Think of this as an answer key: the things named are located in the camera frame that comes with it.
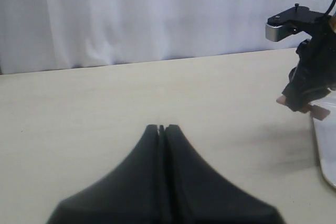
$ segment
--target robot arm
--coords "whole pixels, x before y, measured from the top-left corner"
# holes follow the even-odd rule
[[[311,101],[336,89],[336,13],[329,15],[335,3],[333,0],[325,13],[295,4],[267,20],[266,38],[271,41],[302,31],[311,36],[298,46],[299,62],[289,73],[289,83],[282,92],[285,105],[292,111],[304,111]]]

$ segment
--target table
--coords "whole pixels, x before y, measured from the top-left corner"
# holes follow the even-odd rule
[[[288,223],[333,223],[307,115],[275,100],[294,49],[0,76],[0,223],[45,223],[147,124],[178,124],[219,173]]]

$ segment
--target white curtain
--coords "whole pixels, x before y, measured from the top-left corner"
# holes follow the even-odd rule
[[[0,0],[3,73],[91,67],[296,46],[267,17],[331,0]]]

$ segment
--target curtain fold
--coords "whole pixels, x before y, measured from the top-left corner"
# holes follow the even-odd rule
[[[92,67],[288,48],[273,43],[267,17],[331,0],[0,0],[3,73]]]

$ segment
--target black robotic fingers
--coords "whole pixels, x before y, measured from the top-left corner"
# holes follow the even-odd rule
[[[62,201],[48,224],[284,223],[214,171],[177,125],[149,125],[110,174]]]

